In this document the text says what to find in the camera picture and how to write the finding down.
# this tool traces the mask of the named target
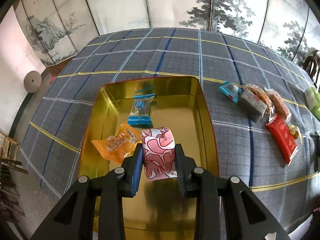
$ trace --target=orange pastry in wrapper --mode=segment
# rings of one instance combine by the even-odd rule
[[[277,91],[273,89],[265,88],[265,91],[268,97],[271,99],[272,103],[274,104],[276,113],[279,114],[285,122],[288,122],[291,119],[292,114],[285,102],[283,101],[282,97],[279,95]]]
[[[124,158],[133,155],[139,141],[141,141],[141,133],[127,123],[123,123],[115,135],[104,140],[92,140],[92,143],[104,159],[121,165]]]

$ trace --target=clear plastic wrapper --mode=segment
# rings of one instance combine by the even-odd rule
[[[243,93],[240,95],[238,106],[255,122],[260,122],[267,109],[267,105],[248,89],[244,89]]]
[[[148,180],[177,177],[175,142],[168,127],[142,131],[142,156]]]
[[[298,152],[298,145],[295,142],[290,129],[280,115],[276,114],[267,124],[269,131],[275,138],[285,162],[289,165]]]
[[[276,114],[279,114],[285,122],[288,122],[292,114],[283,101],[282,97],[279,95],[279,93],[273,89],[267,89],[264,88],[265,92],[267,93],[268,97],[271,99],[273,105],[275,106]]]
[[[270,113],[270,108],[274,107],[272,101],[266,94],[266,92],[259,86],[251,83],[247,83],[244,85],[245,89],[250,90],[252,93],[254,93],[262,102],[264,102],[267,105],[266,114]]]
[[[149,127],[152,125],[150,118],[150,107],[154,97],[154,93],[133,96],[134,102],[128,118],[129,125],[133,127]]]
[[[224,81],[223,85],[219,87],[220,90],[225,93],[235,103],[238,102],[239,88],[230,82]]]
[[[292,124],[289,124],[288,126],[289,126],[290,133],[292,134],[293,138],[295,140],[300,138],[301,144],[303,144],[300,128],[298,126],[295,126],[295,125],[292,125]]]
[[[104,140],[92,140],[92,143],[104,159],[121,165],[124,158],[133,154],[139,141],[141,141],[141,133],[123,123],[115,135]]]

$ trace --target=red snack box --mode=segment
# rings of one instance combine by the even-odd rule
[[[272,133],[280,147],[285,162],[289,165],[298,151],[297,143],[290,133],[289,127],[279,115],[268,122],[266,127],[268,127],[269,131]]]

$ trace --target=pink floral wrapper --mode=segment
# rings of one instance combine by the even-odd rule
[[[177,177],[175,143],[169,128],[142,131],[144,171],[148,180]]]

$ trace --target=plaid tablecloth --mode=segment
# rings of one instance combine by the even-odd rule
[[[39,105],[20,158],[43,190],[58,199],[77,176],[79,150],[99,88],[162,75],[200,78],[214,126],[220,174],[239,176],[288,231],[312,211],[319,192],[315,143],[320,122],[306,107],[308,75],[291,61],[239,38],[191,29],[158,28],[98,36],[69,63]],[[303,133],[289,167],[266,129],[252,122],[219,86],[225,81],[273,88]]]

